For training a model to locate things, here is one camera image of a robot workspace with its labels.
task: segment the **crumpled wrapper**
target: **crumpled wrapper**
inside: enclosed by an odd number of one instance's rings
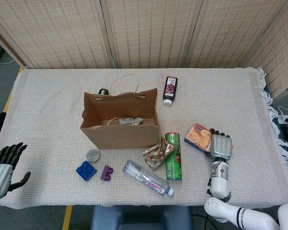
[[[143,156],[149,168],[156,170],[174,149],[175,147],[162,137],[161,143],[144,151]]]

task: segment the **woven screen panel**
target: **woven screen panel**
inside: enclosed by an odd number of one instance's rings
[[[176,68],[199,0],[107,0],[119,68]]]
[[[273,97],[288,88],[288,7],[276,20],[245,65],[264,69]]]
[[[92,0],[0,0],[0,23],[29,68],[110,67]]]
[[[285,0],[207,0],[186,60],[190,68],[240,67]]]

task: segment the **green can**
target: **green can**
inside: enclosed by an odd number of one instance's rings
[[[175,147],[174,151],[166,158],[167,180],[181,180],[179,133],[166,133],[165,140],[172,143]]]

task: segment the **purple toy block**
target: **purple toy block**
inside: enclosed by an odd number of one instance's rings
[[[113,173],[113,169],[110,168],[109,166],[105,165],[100,179],[103,181],[109,181],[111,179],[111,176],[109,174],[111,174],[111,173]]]

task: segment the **small tin lid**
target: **small tin lid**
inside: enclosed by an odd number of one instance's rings
[[[91,149],[87,152],[86,158],[89,162],[95,163],[100,159],[100,152],[97,149]]]

